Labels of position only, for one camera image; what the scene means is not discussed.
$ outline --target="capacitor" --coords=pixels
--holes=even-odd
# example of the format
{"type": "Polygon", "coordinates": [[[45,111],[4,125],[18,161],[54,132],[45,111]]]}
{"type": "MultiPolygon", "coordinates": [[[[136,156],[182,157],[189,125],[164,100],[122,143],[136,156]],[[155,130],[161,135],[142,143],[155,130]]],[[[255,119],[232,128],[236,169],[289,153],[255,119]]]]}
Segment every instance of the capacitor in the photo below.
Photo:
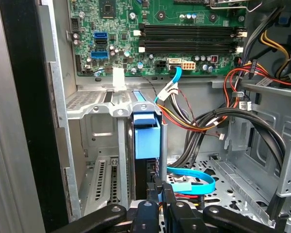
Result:
{"type": "Polygon", "coordinates": [[[142,69],[144,67],[144,64],[142,62],[138,62],[137,68],[142,69]]]}
{"type": "Polygon", "coordinates": [[[85,18],[85,13],[83,11],[79,12],[79,17],[80,18],[85,18]]]}
{"type": "Polygon", "coordinates": [[[74,40],[74,41],[73,41],[73,44],[74,44],[75,46],[78,46],[78,45],[80,45],[80,41],[79,41],[79,40],[74,40]]]}
{"type": "Polygon", "coordinates": [[[136,19],[136,14],[135,14],[134,12],[131,12],[131,13],[129,14],[129,18],[130,18],[131,20],[135,20],[135,19],[136,19]]]}
{"type": "Polygon", "coordinates": [[[213,72],[213,67],[208,67],[208,72],[212,73],[213,72]]]}
{"type": "Polygon", "coordinates": [[[75,39],[75,40],[79,40],[79,38],[80,38],[80,36],[79,36],[79,34],[77,34],[77,33],[73,33],[73,39],[75,39]]]}
{"type": "Polygon", "coordinates": [[[207,70],[208,70],[208,65],[204,64],[204,65],[202,66],[202,70],[203,70],[203,71],[207,71],[207,70]]]}
{"type": "Polygon", "coordinates": [[[193,61],[195,61],[195,62],[199,62],[199,60],[200,60],[200,57],[199,57],[199,56],[195,56],[195,57],[193,57],[193,61]]]}
{"type": "Polygon", "coordinates": [[[135,74],[135,73],[137,73],[137,70],[136,70],[136,68],[132,68],[132,69],[130,70],[130,72],[131,72],[132,74],[135,74]]]}
{"type": "Polygon", "coordinates": [[[126,51],[126,52],[124,53],[124,56],[125,56],[125,57],[129,57],[129,55],[130,55],[130,53],[129,53],[128,51],[126,51]]]}

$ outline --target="metal side panel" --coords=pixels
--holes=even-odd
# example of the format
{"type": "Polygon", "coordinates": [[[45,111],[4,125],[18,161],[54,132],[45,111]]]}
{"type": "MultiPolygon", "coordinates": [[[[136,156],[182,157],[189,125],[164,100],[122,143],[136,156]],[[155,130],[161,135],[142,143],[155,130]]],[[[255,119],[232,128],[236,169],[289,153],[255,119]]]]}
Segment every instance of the metal side panel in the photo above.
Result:
{"type": "MultiPolygon", "coordinates": [[[[63,69],[63,64],[67,63],[66,61],[67,55],[66,56],[60,55],[60,50],[62,50],[64,44],[63,44],[63,41],[61,41],[62,39],[61,36],[59,35],[60,33],[59,30],[61,28],[58,28],[58,21],[56,21],[58,17],[57,15],[58,10],[55,11],[55,5],[58,5],[58,3],[53,2],[53,0],[42,0],[41,2],[42,2],[42,5],[47,6],[49,10],[50,25],[51,25],[50,30],[52,33],[52,39],[54,43],[54,52],[55,52],[56,60],[51,61],[49,63],[49,66],[51,69],[51,75],[52,75],[51,80],[52,80],[52,85],[53,85],[54,101],[56,104],[56,116],[57,116],[56,122],[58,124],[56,125],[56,127],[65,129],[65,139],[67,141],[66,145],[67,145],[68,159],[66,160],[68,161],[68,163],[66,165],[62,164],[62,166],[64,167],[64,170],[65,170],[64,175],[66,177],[64,178],[67,181],[68,191],[69,191],[68,206],[71,206],[71,213],[70,213],[71,216],[69,217],[70,217],[70,221],[73,221],[81,217],[81,209],[80,209],[80,203],[79,203],[78,186],[77,186],[77,181],[76,181],[69,125],[68,125],[68,118],[67,118],[66,104],[65,104],[65,91],[67,91],[68,88],[67,88],[67,85],[64,87],[64,83],[73,82],[72,80],[73,78],[71,77],[73,75],[73,70],[70,71],[70,74],[69,74],[69,70],[63,69]]],[[[63,11],[65,8],[65,5],[62,5],[61,8],[63,11]]],[[[69,89],[70,95],[74,91],[76,91],[75,85],[74,85],[74,90],[73,89],[71,90],[71,88],[69,89]]]]}
{"type": "Polygon", "coordinates": [[[0,15],[0,233],[45,233],[0,15]]]}

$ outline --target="wire bundle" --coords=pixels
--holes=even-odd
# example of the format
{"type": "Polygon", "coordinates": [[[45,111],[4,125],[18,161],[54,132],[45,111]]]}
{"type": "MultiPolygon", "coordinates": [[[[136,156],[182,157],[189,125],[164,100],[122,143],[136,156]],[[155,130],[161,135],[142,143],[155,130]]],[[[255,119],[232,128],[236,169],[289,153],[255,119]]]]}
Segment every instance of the wire bundle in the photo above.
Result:
{"type": "Polygon", "coordinates": [[[277,42],[271,40],[270,38],[268,38],[267,36],[267,30],[265,30],[260,37],[260,42],[264,45],[267,45],[269,47],[272,47],[276,50],[279,50],[281,52],[283,52],[283,54],[286,57],[286,60],[284,62],[284,64],[282,64],[282,66],[278,69],[278,71],[276,72],[275,76],[276,78],[280,79],[282,71],[287,67],[287,65],[289,64],[290,60],[291,60],[291,55],[288,53],[288,51],[281,46],[280,44],[278,44],[277,42]]]}
{"type": "MultiPolygon", "coordinates": [[[[284,10],[285,7],[277,7],[273,10],[273,12],[264,20],[261,22],[261,24],[253,31],[251,36],[249,37],[247,44],[243,50],[243,59],[242,64],[247,64],[249,62],[249,56],[251,53],[251,50],[254,46],[254,44],[258,41],[262,33],[264,33],[265,30],[270,28],[277,17],[280,15],[280,13],[284,10]]],[[[241,78],[238,78],[235,83],[235,88],[238,89],[240,86],[240,83],[242,82],[241,78]]]]}

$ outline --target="blue sata port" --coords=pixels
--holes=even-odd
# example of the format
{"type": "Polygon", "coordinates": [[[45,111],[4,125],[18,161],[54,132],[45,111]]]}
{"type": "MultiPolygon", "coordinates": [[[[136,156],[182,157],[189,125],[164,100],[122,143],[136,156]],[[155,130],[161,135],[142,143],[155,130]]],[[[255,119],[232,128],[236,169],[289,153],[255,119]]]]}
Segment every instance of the blue sata port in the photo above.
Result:
{"type": "Polygon", "coordinates": [[[107,59],[108,52],[105,51],[91,51],[92,59],[107,59]]]}
{"type": "Polygon", "coordinates": [[[96,44],[107,44],[108,33],[106,32],[94,33],[94,39],[96,44]]]}

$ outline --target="blue plastic tab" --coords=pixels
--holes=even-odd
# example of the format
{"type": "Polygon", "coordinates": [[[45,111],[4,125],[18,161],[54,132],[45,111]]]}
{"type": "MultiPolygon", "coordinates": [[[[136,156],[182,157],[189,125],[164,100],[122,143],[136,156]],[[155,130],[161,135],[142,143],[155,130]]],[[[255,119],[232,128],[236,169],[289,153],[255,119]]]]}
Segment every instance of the blue plastic tab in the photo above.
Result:
{"type": "Polygon", "coordinates": [[[154,113],[136,113],[134,114],[134,125],[155,125],[156,119],[154,113]]]}
{"type": "Polygon", "coordinates": [[[182,182],[182,183],[171,183],[174,192],[179,193],[183,191],[192,191],[191,182],[182,182]]]}
{"type": "Polygon", "coordinates": [[[155,119],[154,126],[135,128],[136,159],[151,159],[160,157],[161,126],[155,119]]]}
{"type": "Polygon", "coordinates": [[[186,169],[186,168],[173,168],[173,167],[167,167],[167,172],[174,173],[181,176],[193,176],[201,180],[204,180],[208,183],[208,184],[203,184],[203,185],[192,185],[191,191],[179,191],[182,194],[202,195],[202,194],[212,193],[215,190],[214,178],[204,172],[186,169]]]}
{"type": "Polygon", "coordinates": [[[140,91],[133,91],[135,97],[137,98],[138,102],[143,102],[145,101],[145,98],[143,97],[143,95],[140,93],[140,91]]]}

